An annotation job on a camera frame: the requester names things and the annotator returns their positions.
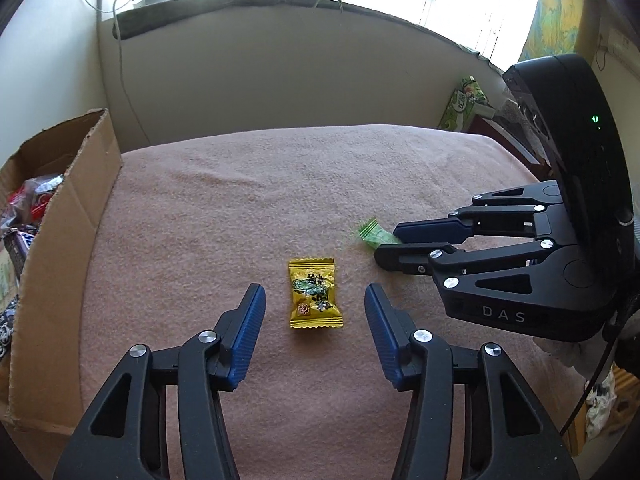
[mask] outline plastic bag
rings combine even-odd
[[[605,427],[617,398],[616,379],[611,368],[602,383],[587,396],[587,442],[596,438]]]
[[[4,235],[11,227],[39,222],[62,180],[61,174],[25,180],[7,199],[6,208],[0,216],[0,235]]]

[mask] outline cardboard box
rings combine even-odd
[[[58,441],[71,435],[82,416],[84,280],[121,164],[111,118],[102,109],[37,134],[0,170],[2,208],[27,178],[65,175],[24,264],[11,353],[0,362],[0,420],[12,431]]]
[[[11,300],[18,294],[16,285],[14,263],[11,261],[8,251],[0,244],[0,311],[7,308]],[[0,331],[2,328],[2,318],[0,314]],[[9,356],[5,355],[0,361],[0,420],[8,419],[9,402]]]

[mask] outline painting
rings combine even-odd
[[[538,0],[520,61],[575,51],[584,0]]]

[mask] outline blue gripper pad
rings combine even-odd
[[[412,360],[409,343],[414,322],[406,312],[391,306],[377,283],[367,287],[364,309],[385,377],[399,392],[413,390],[421,372]]]
[[[447,242],[461,244],[474,235],[470,226],[464,225],[458,218],[438,218],[422,222],[404,222],[394,229],[394,236],[403,244],[428,244]]]
[[[221,389],[231,392],[246,377],[264,319],[265,307],[264,288],[252,283],[240,306],[220,317],[216,328],[220,326],[223,333],[220,334],[220,357],[214,374],[216,378],[222,379],[226,386]]]

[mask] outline wall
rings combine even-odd
[[[107,20],[99,32],[104,82],[118,140],[131,150],[146,142],[124,99],[112,27]],[[292,126],[434,127],[468,74],[492,104],[505,99],[487,62],[414,26],[347,10],[229,7],[122,49],[127,91],[154,144]]]
[[[635,74],[617,58],[605,53],[611,28],[624,31],[612,9],[603,4],[600,20],[601,49],[596,53],[591,67],[616,121],[625,151],[634,201],[640,214],[640,74]]]
[[[631,184],[640,184],[640,78],[630,72],[615,57],[599,52],[592,65],[609,108],[616,121],[622,147],[625,150],[626,165]]]
[[[24,0],[0,36],[0,164],[40,130],[103,106],[95,11]]]

